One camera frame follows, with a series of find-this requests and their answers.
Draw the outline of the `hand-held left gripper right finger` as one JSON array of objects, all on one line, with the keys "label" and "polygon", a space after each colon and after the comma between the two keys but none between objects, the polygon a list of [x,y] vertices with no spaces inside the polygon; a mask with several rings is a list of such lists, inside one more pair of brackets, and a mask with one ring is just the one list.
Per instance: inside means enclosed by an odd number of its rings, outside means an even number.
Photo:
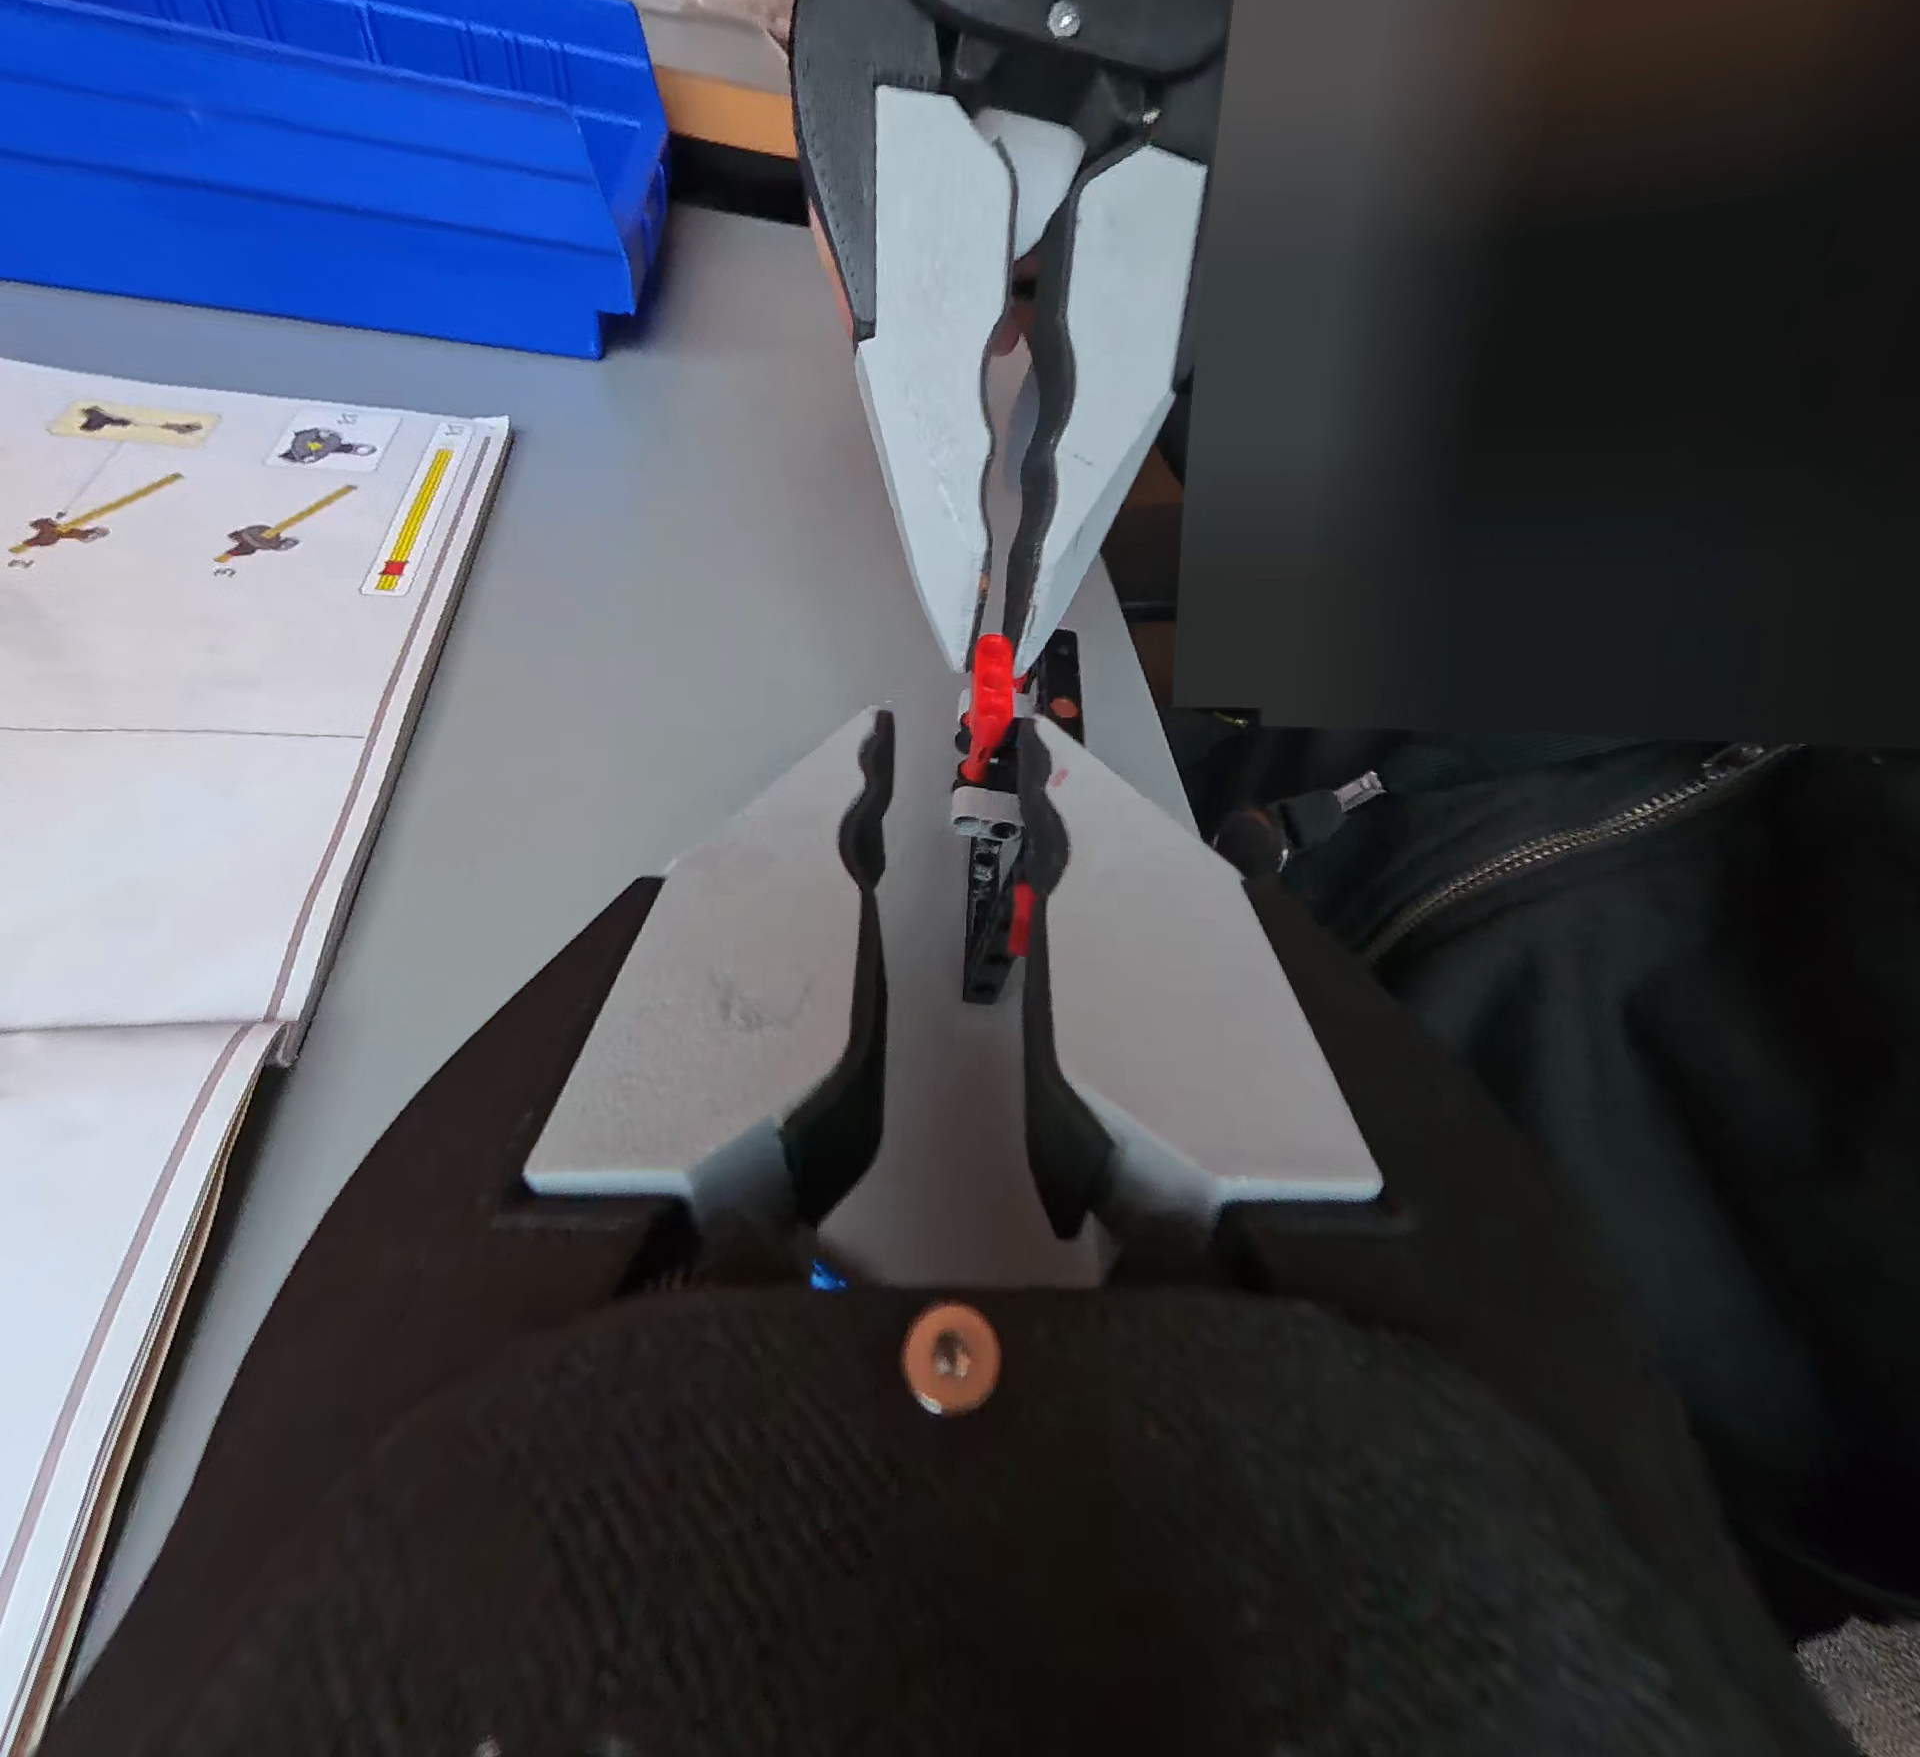
[{"label": "hand-held left gripper right finger", "polygon": [[1049,718],[1022,731],[1022,830],[1022,1125],[1052,1235],[1379,1200],[1234,868]]}]

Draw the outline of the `wooden edged workbench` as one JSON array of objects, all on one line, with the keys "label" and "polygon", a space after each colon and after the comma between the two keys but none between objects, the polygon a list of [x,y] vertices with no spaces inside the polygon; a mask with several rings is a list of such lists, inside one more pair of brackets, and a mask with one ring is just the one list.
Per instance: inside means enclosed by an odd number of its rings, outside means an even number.
[{"label": "wooden edged workbench", "polygon": [[774,34],[707,9],[635,9],[674,135],[797,160],[788,64]]}]

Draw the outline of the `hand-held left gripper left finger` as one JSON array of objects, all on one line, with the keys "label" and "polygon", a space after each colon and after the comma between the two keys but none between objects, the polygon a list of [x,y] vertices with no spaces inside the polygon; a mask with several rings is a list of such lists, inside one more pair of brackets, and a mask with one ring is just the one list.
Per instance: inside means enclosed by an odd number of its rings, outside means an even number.
[{"label": "hand-held left gripper left finger", "polygon": [[524,1160],[531,1217],[662,1200],[694,1227],[818,1227],[864,1178],[896,740],[859,709],[674,859]]}]

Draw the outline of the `lego instruction booklet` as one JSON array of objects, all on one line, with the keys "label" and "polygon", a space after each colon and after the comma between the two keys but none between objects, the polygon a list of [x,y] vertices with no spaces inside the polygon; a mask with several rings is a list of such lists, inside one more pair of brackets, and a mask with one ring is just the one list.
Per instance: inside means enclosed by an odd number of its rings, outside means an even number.
[{"label": "lego instruction booklet", "polygon": [[506,417],[2,364],[2,1720],[41,1733]]}]

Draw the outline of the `black lego frame assembly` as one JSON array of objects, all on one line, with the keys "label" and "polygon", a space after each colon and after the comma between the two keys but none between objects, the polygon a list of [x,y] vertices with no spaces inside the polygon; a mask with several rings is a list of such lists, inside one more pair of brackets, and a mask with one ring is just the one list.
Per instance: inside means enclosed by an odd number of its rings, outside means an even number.
[{"label": "black lego frame assembly", "polygon": [[957,708],[954,737],[957,764],[950,788],[950,824],[967,846],[962,997],[973,1005],[993,1005],[1015,963],[1025,955],[1031,901],[1021,849],[1021,731],[1031,718],[1045,716],[1073,740],[1085,740],[1078,668],[1077,633],[1063,627],[1045,644],[1037,663],[1018,673],[1018,718],[981,784],[964,782],[957,769],[966,745],[970,682]]}]

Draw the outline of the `person's black jacket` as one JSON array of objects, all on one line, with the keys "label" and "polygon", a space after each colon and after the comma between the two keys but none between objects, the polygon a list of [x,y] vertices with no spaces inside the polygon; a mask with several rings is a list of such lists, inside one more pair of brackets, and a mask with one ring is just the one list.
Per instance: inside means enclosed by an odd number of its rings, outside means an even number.
[{"label": "person's black jacket", "polygon": [[1915,748],[1164,728],[1553,1160],[1789,1631],[1913,1622]]}]

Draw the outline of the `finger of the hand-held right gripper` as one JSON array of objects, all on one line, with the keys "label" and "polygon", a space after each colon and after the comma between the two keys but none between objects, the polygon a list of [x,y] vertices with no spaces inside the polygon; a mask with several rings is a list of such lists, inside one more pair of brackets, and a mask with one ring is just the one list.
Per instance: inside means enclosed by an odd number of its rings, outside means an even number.
[{"label": "finger of the hand-held right gripper", "polygon": [[1010,289],[1016,181],[954,98],[880,87],[872,189],[872,328],[854,377],[922,609],[950,669],[964,671],[990,556],[984,388]]},{"label": "finger of the hand-held right gripper", "polygon": [[1075,180],[1043,237],[1010,550],[1018,669],[1063,623],[1172,408],[1205,187],[1201,163],[1129,144]]}]

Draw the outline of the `blue plastic bin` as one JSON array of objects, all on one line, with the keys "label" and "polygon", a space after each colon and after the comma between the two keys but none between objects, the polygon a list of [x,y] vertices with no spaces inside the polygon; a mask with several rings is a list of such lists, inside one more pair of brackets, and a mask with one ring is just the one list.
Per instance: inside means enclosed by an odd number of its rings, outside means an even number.
[{"label": "blue plastic bin", "polygon": [[2,274],[598,357],[668,123],[620,0],[2,0]]}]

